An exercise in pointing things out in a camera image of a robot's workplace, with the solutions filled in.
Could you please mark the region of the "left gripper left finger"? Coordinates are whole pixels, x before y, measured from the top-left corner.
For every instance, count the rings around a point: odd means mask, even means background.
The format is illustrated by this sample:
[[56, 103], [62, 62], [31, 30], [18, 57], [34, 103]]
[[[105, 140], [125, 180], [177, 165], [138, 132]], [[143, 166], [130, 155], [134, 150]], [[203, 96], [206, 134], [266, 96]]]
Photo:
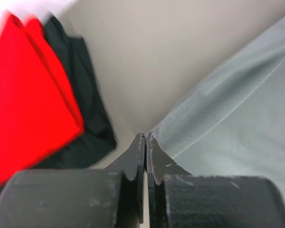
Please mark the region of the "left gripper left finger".
[[145, 136], [105, 169], [17, 172], [0, 193], [0, 228], [137, 228]]

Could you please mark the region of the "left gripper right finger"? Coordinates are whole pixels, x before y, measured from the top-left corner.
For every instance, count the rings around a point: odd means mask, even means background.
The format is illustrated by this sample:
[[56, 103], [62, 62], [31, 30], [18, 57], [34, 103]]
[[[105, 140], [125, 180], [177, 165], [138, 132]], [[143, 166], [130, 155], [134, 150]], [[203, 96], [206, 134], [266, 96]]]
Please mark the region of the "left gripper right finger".
[[152, 228], [285, 228], [285, 201], [258, 176], [200, 176], [184, 170], [146, 138]]

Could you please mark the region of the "grey t shirt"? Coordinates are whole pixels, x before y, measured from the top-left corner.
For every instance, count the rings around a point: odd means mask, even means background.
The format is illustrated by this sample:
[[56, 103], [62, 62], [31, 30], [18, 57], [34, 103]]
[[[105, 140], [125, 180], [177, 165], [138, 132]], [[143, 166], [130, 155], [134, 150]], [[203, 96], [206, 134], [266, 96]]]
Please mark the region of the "grey t shirt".
[[152, 134], [191, 174], [264, 176], [285, 199], [285, 17], [199, 82]]

